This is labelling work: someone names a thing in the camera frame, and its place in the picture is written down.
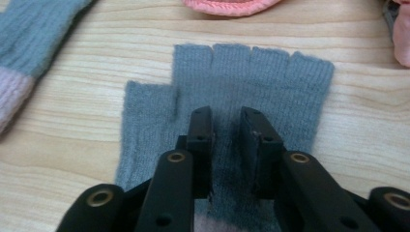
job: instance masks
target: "wood grain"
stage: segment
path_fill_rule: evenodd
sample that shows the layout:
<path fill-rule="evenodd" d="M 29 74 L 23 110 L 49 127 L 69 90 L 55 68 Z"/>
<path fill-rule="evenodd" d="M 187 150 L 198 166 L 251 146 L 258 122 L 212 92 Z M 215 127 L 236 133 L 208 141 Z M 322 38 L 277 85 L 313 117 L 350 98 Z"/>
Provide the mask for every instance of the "wood grain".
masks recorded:
<path fill-rule="evenodd" d="M 410 191 L 410 71 L 393 57 L 382 4 L 284 0 L 232 18 L 174 0 L 98 1 L 0 140 L 0 230 L 53 231 L 85 189 L 113 182 L 125 83 L 169 83 L 174 44 L 280 47 L 334 62 L 313 154 L 361 196 Z"/>

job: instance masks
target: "pink glove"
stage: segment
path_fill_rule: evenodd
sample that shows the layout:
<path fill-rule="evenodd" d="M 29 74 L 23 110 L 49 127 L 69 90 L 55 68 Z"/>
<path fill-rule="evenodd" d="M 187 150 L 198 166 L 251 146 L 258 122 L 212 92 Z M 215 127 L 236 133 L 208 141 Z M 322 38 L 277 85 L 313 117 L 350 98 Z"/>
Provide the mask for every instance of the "pink glove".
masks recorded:
<path fill-rule="evenodd" d="M 410 1 L 394 1 L 400 4 L 393 32 L 395 58 L 402 66 L 410 68 Z"/>
<path fill-rule="evenodd" d="M 188 7 L 210 15 L 244 16 L 263 11 L 281 0 L 183 0 Z"/>

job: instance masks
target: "pink knitted fabric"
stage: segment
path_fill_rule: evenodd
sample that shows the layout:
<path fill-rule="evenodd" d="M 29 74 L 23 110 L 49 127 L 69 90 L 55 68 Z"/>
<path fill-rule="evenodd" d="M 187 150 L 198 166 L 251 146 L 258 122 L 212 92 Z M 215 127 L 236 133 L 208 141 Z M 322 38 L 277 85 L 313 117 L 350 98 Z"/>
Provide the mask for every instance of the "pink knitted fabric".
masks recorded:
<path fill-rule="evenodd" d="M 263 11 L 281 0 L 183 0 L 188 7 L 210 15 L 244 16 Z"/>
<path fill-rule="evenodd" d="M 395 58 L 402 66 L 410 68 L 410 0 L 395 2 L 401 5 L 393 32 Z"/>
<path fill-rule="evenodd" d="M 0 132 L 33 89 L 35 79 L 0 67 Z"/>

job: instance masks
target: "light wood surface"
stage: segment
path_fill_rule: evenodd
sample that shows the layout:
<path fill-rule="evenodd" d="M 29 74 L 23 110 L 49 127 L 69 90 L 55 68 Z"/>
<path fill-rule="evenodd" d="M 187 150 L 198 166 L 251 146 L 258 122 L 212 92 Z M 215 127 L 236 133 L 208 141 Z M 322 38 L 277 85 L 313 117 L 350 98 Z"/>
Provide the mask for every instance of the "light wood surface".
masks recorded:
<path fill-rule="evenodd" d="M 179 0 L 98 1 L 1 137 L 0 231 L 54 231 L 84 190 L 113 182 L 125 83 L 169 83 L 174 44 L 280 47 L 334 62 L 313 154 L 361 196 L 410 191 L 410 71 L 393 57 L 382 5 L 283 0 L 230 18 Z"/>

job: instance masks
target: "pink knit cuff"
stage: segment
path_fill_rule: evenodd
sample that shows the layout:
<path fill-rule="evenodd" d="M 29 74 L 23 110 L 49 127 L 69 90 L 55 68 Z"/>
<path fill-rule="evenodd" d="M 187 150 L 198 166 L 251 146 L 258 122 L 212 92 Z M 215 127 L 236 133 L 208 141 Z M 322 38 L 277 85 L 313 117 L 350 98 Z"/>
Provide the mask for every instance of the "pink knit cuff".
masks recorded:
<path fill-rule="evenodd" d="M 33 89 L 34 78 L 0 67 L 0 133 Z"/>
<path fill-rule="evenodd" d="M 211 15 L 244 16 L 263 11 L 281 0 L 183 0 L 188 7 Z"/>

